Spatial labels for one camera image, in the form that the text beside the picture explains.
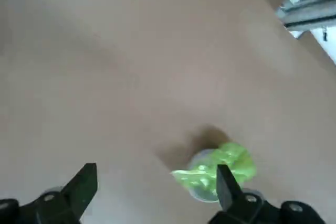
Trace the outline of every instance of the screw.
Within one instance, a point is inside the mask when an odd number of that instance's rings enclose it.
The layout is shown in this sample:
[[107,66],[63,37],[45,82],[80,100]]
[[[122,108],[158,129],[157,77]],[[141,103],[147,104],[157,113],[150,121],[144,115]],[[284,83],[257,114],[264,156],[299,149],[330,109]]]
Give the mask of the screw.
[[2,203],[2,204],[0,204],[0,210],[5,209],[5,208],[7,208],[8,206],[9,206],[8,203]]
[[290,204],[289,207],[290,207],[290,209],[292,209],[295,212],[302,212],[303,211],[303,208],[300,207],[297,204]]
[[54,198],[54,195],[52,195],[52,194],[48,194],[48,195],[46,195],[45,197],[44,197],[44,201],[50,201],[50,200],[52,200]]
[[248,202],[251,202],[251,203],[253,203],[253,202],[257,202],[257,198],[256,197],[254,197],[253,195],[246,195],[246,200],[248,201]]

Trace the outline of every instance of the green crumpled plastic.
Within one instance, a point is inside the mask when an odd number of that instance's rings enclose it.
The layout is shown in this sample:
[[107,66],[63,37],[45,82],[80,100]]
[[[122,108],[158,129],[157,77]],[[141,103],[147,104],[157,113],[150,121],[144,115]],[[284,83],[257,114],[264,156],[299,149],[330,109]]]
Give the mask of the green crumpled plastic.
[[176,181],[187,189],[201,188],[216,193],[217,165],[226,164],[240,186],[257,173],[249,152],[239,144],[226,143],[201,158],[191,170],[174,170]]

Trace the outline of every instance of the green object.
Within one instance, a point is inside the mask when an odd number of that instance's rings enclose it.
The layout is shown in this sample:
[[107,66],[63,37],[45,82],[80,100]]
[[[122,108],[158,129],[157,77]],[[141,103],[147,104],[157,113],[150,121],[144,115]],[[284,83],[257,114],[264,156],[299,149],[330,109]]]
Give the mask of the green object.
[[236,143],[226,143],[196,161],[191,170],[174,170],[172,174],[187,189],[197,188],[217,195],[218,164],[226,164],[240,186],[257,173],[257,167],[244,147]]

